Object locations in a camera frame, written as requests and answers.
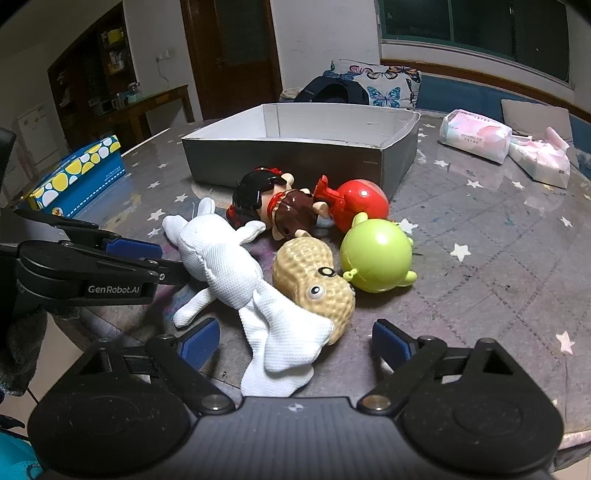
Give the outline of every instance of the window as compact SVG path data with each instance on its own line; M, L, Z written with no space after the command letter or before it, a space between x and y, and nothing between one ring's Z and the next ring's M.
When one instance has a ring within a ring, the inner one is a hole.
M382 36L451 45L569 79L566 7L558 0L379 0Z

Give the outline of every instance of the gray box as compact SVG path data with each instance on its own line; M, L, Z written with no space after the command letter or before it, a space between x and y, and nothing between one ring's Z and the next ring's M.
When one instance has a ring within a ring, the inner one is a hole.
M342 103L270 103L183 137L196 182L235 187L253 169L277 167L313 190L370 180L391 199L417 154L420 114Z

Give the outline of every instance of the blue box with polka dots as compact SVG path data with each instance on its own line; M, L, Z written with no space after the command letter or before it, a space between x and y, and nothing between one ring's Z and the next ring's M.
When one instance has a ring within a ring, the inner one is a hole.
M62 160L27 197L33 210L74 217L125 174L121 144L115 135L96 141Z

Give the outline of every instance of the wooden door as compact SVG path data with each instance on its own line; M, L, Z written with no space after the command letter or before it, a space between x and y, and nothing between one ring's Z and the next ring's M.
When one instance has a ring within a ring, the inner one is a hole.
M204 119L278 100L269 0L181 0L181 7Z

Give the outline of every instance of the butterfly pillow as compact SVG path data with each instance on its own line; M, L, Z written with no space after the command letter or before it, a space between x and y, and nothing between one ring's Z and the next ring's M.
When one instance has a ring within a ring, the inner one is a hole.
M325 77L354 80L369 95L369 104L391 108L415 108L421 72L410 67L371 65L354 60L335 60Z

